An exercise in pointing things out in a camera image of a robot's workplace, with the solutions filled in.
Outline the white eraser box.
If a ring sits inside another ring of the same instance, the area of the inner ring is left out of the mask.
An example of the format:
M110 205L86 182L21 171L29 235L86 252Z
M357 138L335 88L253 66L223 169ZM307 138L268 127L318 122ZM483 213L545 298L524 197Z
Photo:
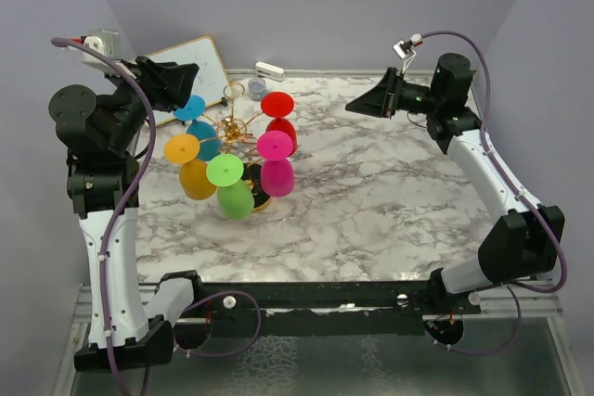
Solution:
M255 73L263 78L282 82L285 78L285 71L278 66L258 61L254 64Z

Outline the pink wine glass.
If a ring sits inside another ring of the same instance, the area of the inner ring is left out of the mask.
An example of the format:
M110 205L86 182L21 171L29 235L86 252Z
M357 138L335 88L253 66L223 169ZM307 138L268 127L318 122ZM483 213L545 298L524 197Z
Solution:
M289 161L293 150L291 138L281 131L268 131L258 139L256 147L264 160L262 189L271 197L287 196L294 188L294 170Z

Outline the blue wine glass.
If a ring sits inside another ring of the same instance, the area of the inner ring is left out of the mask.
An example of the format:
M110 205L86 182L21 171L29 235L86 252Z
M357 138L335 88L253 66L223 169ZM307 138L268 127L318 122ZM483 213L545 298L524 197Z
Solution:
M200 121L206 108L204 99L198 95L191 95L186 105L173 112L179 121L189 121L187 133L195 136L200 141L199 160L210 161L219 154L221 141L217 137L215 127L206 121Z

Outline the green wine glass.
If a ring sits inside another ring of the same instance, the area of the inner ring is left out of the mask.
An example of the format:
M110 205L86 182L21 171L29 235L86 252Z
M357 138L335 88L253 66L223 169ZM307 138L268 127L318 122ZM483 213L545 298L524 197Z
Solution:
M252 213L254 198L248 184L242 179L244 165L233 154L219 154L206 170L208 180L216 186L221 212L232 220L243 220Z

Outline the red wine glass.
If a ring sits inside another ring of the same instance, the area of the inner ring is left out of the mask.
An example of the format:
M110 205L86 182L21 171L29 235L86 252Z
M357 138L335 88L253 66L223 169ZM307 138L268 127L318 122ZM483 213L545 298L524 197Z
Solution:
M297 134L295 127L288 119L294 110L292 96L284 92L268 93L261 102L261 110L271 118L266 126L267 131L281 131L291 138L293 144L291 155L293 155L297 149Z

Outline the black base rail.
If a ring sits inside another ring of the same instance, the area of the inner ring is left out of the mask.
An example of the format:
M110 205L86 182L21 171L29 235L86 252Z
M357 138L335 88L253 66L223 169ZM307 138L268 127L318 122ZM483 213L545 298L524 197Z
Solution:
M215 337L422 335L423 318L475 315L466 294L438 306L424 281L227 282L199 286L182 317Z

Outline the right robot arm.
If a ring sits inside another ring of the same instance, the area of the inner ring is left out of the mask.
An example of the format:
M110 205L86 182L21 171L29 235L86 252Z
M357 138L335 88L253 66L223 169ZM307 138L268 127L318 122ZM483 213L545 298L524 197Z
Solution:
M345 107L376 118L391 118L397 111L424 115L429 136L467 175L494 223L477 254L431 273L426 301L436 313L456 307L459 294L550 272L564 227L561 209L543 205L519 185L482 133L480 118L466 105L473 75L466 57L446 53L430 86L407 82L390 68Z

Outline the orange wine glass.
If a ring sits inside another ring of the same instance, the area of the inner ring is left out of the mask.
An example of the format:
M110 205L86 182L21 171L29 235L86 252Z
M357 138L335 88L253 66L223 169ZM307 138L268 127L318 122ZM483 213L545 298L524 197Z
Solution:
M207 163L197 158L199 152L200 141L192 134L173 136L163 149L163 155L169 162L180 165L180 185L186 196L193 200L205 200L216 191L216 186L206 175Z

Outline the small clear plastic cup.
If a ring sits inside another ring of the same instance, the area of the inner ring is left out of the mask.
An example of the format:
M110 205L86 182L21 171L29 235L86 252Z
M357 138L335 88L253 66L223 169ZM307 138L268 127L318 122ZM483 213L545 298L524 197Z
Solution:
M263 78L254 77L248 81L250 98L260 102L268 93L266 82Z

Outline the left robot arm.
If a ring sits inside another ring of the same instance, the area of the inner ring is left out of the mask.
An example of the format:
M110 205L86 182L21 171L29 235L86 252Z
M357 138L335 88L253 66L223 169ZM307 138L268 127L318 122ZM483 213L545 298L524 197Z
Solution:
M186 105L199 67L137 57L128 68L146 101L120 79L111 95L68 85L48 105L56 135L67 148L67 193L84 235L91 279L88 344L74 355L79 372L170 363L176 318L199 314L205 303L200 278L191 271L169 273L150 305L142 303L136 177L145 167L130 149L149 110L171 112Z

